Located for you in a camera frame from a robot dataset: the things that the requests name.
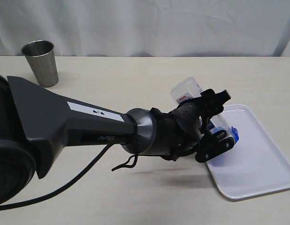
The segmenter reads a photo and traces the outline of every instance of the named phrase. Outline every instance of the stainless steel cup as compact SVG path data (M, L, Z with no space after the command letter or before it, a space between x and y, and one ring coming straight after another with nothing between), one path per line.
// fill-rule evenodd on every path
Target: stainless steel cup
M59 81L53 50L54 44L45 40L30 42L21 49L39 85L46 88Z

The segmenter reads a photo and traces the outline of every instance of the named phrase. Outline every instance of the beige table surface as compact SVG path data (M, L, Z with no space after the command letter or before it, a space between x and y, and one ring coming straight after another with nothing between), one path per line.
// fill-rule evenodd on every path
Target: beige table surface
M204 88L227 89L230 104L250 107L290 159L290 58L57 57L60 82L51 91L122 113L176 107L169 92L194 76ZM36 82L24 57L0 57L0 74ZM79 173L102 146L65 148L49 174L37 176L11 202L47 194ZM217 191L204 164L140 158L114 146L61 195L0 212L0 225L290 225L290 190L240 202Z

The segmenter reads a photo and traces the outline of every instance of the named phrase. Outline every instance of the clear plastic container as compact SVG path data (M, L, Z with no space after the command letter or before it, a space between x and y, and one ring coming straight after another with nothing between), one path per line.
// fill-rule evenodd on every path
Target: clear plastic container
M200 97L200 93L203 91L204 90L193 77L188 77L176 85L171 90L170 95L177 104L180 104L187 99ZM212 117L208 126L212 134L219 130L226 130L227 136L232 136L235 143L237 143L239 139L237 129L228 125L226 120L220 114Z

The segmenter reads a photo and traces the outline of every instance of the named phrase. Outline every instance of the white backdrop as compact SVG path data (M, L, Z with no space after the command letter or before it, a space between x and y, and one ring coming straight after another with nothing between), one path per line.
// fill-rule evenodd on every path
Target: white backdrop
M281 55L290 0L0 0L0 55L36 39L56 55Z

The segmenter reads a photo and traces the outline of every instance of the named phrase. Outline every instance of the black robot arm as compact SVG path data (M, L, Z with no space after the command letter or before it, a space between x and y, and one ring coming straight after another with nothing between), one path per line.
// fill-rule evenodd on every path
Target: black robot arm
M230 95L212 89L201 95L168 113L157 108L119 113L54 94L20 77L0 76L0 180L11 175L15 180L10 190L0 183L0 204L26 186L35 171L45 177L66 146L117 141L136 158L176 161L196 152L201 163L228 151L234 139L225 130L212 134L209 122ZM10 169L15 165L20 172Z

